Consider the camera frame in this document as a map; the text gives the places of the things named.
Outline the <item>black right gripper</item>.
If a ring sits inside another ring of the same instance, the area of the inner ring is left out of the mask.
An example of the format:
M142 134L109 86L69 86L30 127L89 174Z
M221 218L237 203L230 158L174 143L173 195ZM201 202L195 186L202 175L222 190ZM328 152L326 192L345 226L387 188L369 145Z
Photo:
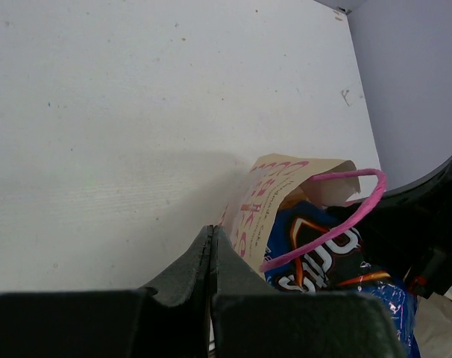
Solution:
M354 225L364 256L423 298L452 287L452 156L390 190Z

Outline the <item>blue chips bag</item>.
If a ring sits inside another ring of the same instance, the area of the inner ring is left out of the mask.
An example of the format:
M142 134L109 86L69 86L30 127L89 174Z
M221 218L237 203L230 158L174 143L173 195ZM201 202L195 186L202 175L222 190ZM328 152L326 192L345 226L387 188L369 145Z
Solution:
M275 216L264 259L269 261L300 248L338 223L337 219L308 201L282 206ZM366 259L360 232L356 228L284 266L266 271L264 275L271 286L283 292L345 290L373 295L389 312L406 355L419 357L414 335L417 299L401 280Z

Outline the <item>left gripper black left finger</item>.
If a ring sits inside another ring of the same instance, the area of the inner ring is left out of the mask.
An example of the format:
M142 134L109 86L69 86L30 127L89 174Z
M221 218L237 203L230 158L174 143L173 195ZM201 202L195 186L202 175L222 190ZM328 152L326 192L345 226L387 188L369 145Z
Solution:
M137 289L0 293L0 357L206 357L212 238Z

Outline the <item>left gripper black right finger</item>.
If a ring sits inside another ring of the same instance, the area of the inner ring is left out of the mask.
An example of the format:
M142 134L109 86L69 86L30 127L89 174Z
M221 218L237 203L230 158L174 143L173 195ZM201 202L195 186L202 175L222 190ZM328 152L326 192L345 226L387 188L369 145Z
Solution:
M381 302L358 292L283 293L211 241L211 315L218 357L404 357Z

